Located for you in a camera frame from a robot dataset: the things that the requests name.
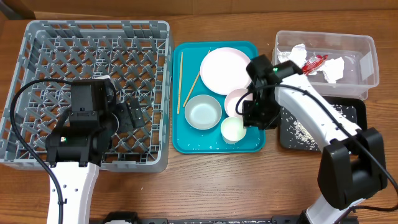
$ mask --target dish rack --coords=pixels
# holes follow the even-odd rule
[[[0,163],[42,169],[12,132],[9,107],[26,83],[41,78],[78,80],[110,75],[120,102],[138,98],[146,125],[115,134],[101,169],[161,172],[167,167],[174,43],[164,21],[32,21],[27,25],[0,122]],[[16,121],[45,160],[45,138],[70,107],[70,88],[38,83],[20,96]]]

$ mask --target brown table surface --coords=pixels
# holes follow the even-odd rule
[[[248,40],[271,56],[280,30],[306,30],[373,37],[380,85],[365,101],[369,127],[383,135],[387,168],[398,178],[398,11],[296,12],[217,16],[135,17],[170,23],[175,45],[184,42]],[[0,107],[6,101],[22,35],[29,21],[7,21],[0,40]],[[253,154],[183,155],[170,137],[169,166],[158,174],[101,172],[91,218],[116,210],[141,218],[255,218],[295,215],[319,196],[320,153],[282,149],[277,130]],[[45,223],[49,177],[43,171],[0,166],[0,223]],[[389,184],[364,204],[396,204]],[[361,223],[398,223],[398,213],[359,211]]]

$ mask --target clear plastic bin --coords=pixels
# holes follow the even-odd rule
[[[343,78],[328,83],[322,72],[308,76],[321,95],[359,98],[365,100],[368,90],[379,84],[379,64],[373,38],[364,35],[330,34],[319,32],[279,31],[276,35],[272,63],[279,63],[277,51],[291,51],[297,44],[305,44],[307,60],[314,54],[342,57]]]

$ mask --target blue tray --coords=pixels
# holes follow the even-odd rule
[[[172,141],[176,150],[182,153],[256,152],[262,149],[266,143],[265,131],[260,131],[257,128],[248,128],[246,136],[238,143],[232,145],[226,144],[221,135],[221,123],[228,117],[224,109],[224,100],[226,96],[219,95],[207,89],[200,77],[192,91],[190,99],[201,94],[210,95],[216,98],[220,103],[223,109],[223,115],[219,123],[209,130],[197,130],[190,126],[185,119],[185,108],[183,108],[182,105],[198,75],[201,61],[205,58],[209,50],[220,47],[233,47],[244,52],[249,58],[258,56],[257,48],[252,43],[246,41],[184,43],[179,45],[174,51]],[[177,114],[181,52],[184,52],[184,62],[180,114]]]

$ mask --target wooden chopstick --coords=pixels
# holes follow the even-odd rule
[[[181,52],[181,62],[180,62],[180,83],[178,88],[178,107],[177,107],[177,114],[180,114],[180,102],[181,102],[181,81],[182,81],[182,57],[183,52]]]
[[[191,90],[190,90],[189,93],[188,93],[187,99],[185,99],[184,105],[182,105],[183,108],[184,108],[185,105],[187,104],[187,102],[188,102],[188,100],[189,100],[189,97],[191,96],[192,90],[193,90],[193,88],[195,87],[195,85],[197,84],[197,81],[198,81],[199,76],[200,76],[200,70],[199,70],[199,72],[198,72],[197,78],[196,78],[195,81],[193,82],[193,85],[192,85],[192,87],[191,87]]]

